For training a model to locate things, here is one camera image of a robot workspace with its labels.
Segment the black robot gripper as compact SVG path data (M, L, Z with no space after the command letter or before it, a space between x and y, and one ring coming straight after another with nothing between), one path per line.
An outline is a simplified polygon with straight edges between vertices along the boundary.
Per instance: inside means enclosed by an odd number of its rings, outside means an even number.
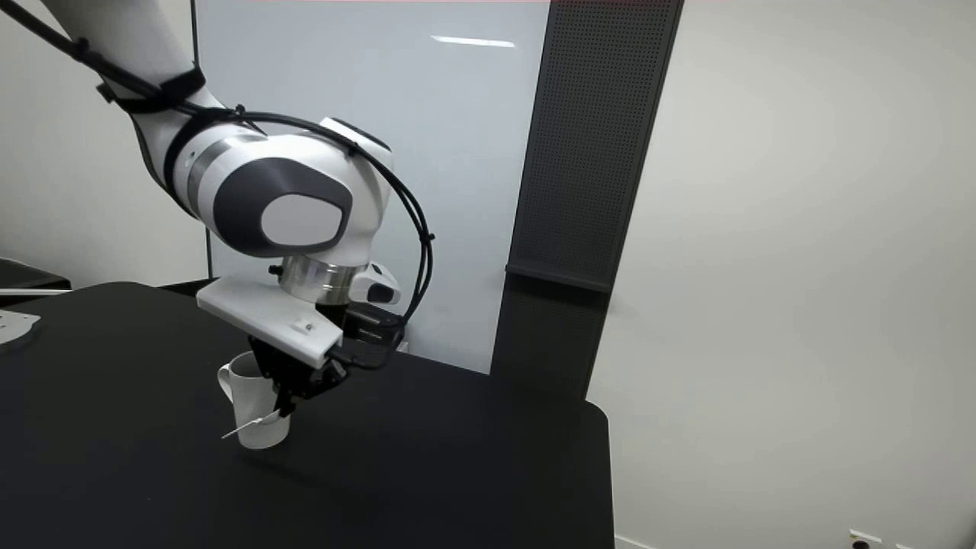
M345 384L348 370L334 358L341 329L310 303L272 280L248 277L217 277L194 294L194 303L249 340L258 370L272 381L278 414L292 414L299 400Z

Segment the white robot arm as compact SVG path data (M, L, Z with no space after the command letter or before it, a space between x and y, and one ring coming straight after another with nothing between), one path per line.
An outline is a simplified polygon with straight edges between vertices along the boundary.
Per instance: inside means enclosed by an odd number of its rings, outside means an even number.
M227 108L172 29L160 0L40 0L44 34L101 77L135 124L151 177L227 248L274 258L270 285L217 277L197 305L249 334L278 406L341 377L355 303L389 303L371 238L390 201L390 148L338 119Z

